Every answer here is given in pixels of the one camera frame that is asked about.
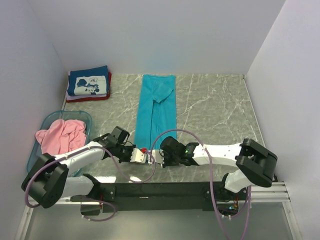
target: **pink clothing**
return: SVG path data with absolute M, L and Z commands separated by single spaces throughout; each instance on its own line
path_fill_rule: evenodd
M 39 130 L 35 134 L 41 144 L 42 154 L 65 154 L 81 148 L 86 142 L 86 124 L 80 120 L 55 120 L 48 130 Z

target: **metal frame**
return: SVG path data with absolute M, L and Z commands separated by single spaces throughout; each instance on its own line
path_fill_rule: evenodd
M 294 214 L 290 197 L 284 182 L 274 182 L 271 187 L 252 186 L 251 202 L 253 203 L 282 203 L 285 210 L 285 215 L 288 225 L 291 230 L 293 240 L 302 240 L 302 235 Z M 36 201 L 30 199 L 31 204 L 36 204 Z M 98 202 L 72 202 L 70 197 L 61 198 L 56 205 L 99 205 Z M 29 223 L 33 214 L 33 208 L 25 207 L 20 225 L 18 227 L 15 240 L 25 239 Z
M 25 206 L 14 240 L 25 239 L 33 211 L 33 208 Z
M 291 202 L 283 202 L 283 208 L 285 212 L 286 219 L 289 224 L 289 228 L 293 237 L 293 240 L 302 240 L 302 234 L 299 229 L 299 225 L 294 214 Z

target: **folded clothes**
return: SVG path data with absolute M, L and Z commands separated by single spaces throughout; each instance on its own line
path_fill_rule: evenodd
M 70 71 L 67 92 L 69 96 L 108 94 L 108 67 Z
M 108 72 L 108 85 L 111 84 L 111 72 Z M 74 103 L 74 102 L 84 102 L 84 101 L 98 101 L 98 100 L 106 100 L 110 97 L 111 88 L 109 87 L 107 94 L 100 94 L 100 95 L 79 95 L 79 96 L 70 96 L 68 91 L 65 92 L 65 101 L 67 103 Z
M 86 124 L 80 120 L 55 120 L 48 130 L 36 132 L 35 138 L 41 144 L 42 154 L 52 156 L 65 154 L 81 148 L 86 142 Z

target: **black metal base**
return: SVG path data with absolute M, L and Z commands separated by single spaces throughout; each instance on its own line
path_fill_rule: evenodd
M 231 201 L 233 204 L 236 195 L 240 201 L 246 199 L 245 188 L 239 193 L 232 193 L 225 190 L 223 185 L 222 182 L 213 183 L 217 202 Z M 209 182 L 101 183 L 100 191 L 103 201 L 114 204 L 119 211 L 214 210 Z M 71 201 L 82 202 L 83 196 L 73 196 Z M 113 212 L 113 209 L 104 206 L 103 212 Z M 81 207 L 81 213 L 87 216 L 98 215 L 100 207 L 85 205 Z

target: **gray floor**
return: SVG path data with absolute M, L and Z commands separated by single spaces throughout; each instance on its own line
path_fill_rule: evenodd
M 66 111 L 86 111 L 92 116 L 90 138 L 110 133 L 120 126 L 131 133 L 133 141 L 139 104 L 142 74 L 114 74 L 111 97 L 108 100 L 66 103 Z M 252 138 L 263 144 L 259 126 L 240 74 L 177 74 L 176 75 L 177 127 L 189 130 L 205 144 L 229 145 Z M 186 133 L 178 133 L 182 143 L 194 142 Z M 150 165 L 122 163 L 121 169 L 136 180 L 146 179 Z M 220 181 L 225 173 L 235 169 L 214 166 L 214 180 Z M 81 172 L 96 177 L 112 177 L 127 182 L 110 159 L 84 167 Z M 199 182 L 209 180 L 209 166 L 173 166 L 157 168 L 150 182 Z
M 246 213 L 223 223 L 230 239 L 239 240 Z M 107 222 L 81 218 L 78 205 L 36 208 L 26 240 L 225 240 L 212 211 L 121 211 Z M 292 240 L 281 202 L 253 203 L 246 240 Z

